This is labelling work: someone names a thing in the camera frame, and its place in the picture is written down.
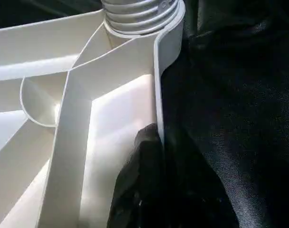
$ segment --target black fabric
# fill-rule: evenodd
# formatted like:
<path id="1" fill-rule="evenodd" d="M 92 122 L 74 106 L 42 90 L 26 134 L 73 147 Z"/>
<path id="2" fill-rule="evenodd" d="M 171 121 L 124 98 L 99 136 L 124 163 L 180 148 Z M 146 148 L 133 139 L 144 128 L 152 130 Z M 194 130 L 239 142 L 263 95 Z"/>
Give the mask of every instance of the black fabric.
<path id="1" fill-rule="evenodd" d="M 0 28 L 100 10 L 100 0 L 0 0 Z"/>
<path id="2" fill-rule="evenodd" d="M 289 11 L 259 4 L 255 23 L 185 40 L 162 76 L 165 125 L 188 132 L 241 228 L 289 227 Z"/>
<path id="3" fill-rule="evenodd" d="M 163 151 L 157 126 L 139 131 L 118 175 L 108 228 L 238 228 L 224 187 L 192 139 L 168 128 Z"/>
<path id="4" fill-rule="evenodd" d="M 107 228 L 165 228 L 166 181 L 156 125 L 139 131 L 135 151 L 119 173 Z"/>

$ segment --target white plastic panel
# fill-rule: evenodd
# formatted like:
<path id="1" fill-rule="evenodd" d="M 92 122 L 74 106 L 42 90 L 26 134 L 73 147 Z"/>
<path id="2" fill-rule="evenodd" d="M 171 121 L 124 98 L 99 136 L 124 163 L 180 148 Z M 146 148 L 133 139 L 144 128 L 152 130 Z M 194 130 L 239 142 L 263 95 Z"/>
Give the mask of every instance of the white plastic panel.
<path id="1" fill-rule="evenodd" d="M 49 159 L 54 134 L 26 120 L 0 151 L 0 222 Z"/>
<path id="2" fill-rule="evenodd" d="M 34 228 L 42 204 L 49 160 L 0 224 L 0 228 Z"/>
<path id="3" fill-rule="evenodd" d="M 0 113 L 0 150 L 25 120 L 26 116 L 22 110 Z"/>
<path id="4" fill-rule="evenodd" d="M 101 10 L 0 29 L 0 80 L 69 70 L 103 18 Z"/>
<path id="5" fill-rule="evenodd" d="M 0 113 L 21 110 L 19 91 L 22 79 L 0 81 Z"/>
<path id="6" fill-rule="evenodd" d="M 129 40 L 111 52 L 74 68 L 72 76 L 80 80 L 94 100 L 141 75 L 152 74 L 155 37 Z"/>

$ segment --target white plastic base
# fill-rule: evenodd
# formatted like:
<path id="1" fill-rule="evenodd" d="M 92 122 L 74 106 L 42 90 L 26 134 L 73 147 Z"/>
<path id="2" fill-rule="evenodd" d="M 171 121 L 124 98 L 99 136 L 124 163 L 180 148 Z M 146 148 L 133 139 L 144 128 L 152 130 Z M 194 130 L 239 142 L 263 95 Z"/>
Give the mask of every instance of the white plastic base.
<path id="1" fill-rule="evenodd" d="M 103 11 L 0 29 L 0 228 L 104 228 L 185 7 L 159 32 L 121 35 Z"/>

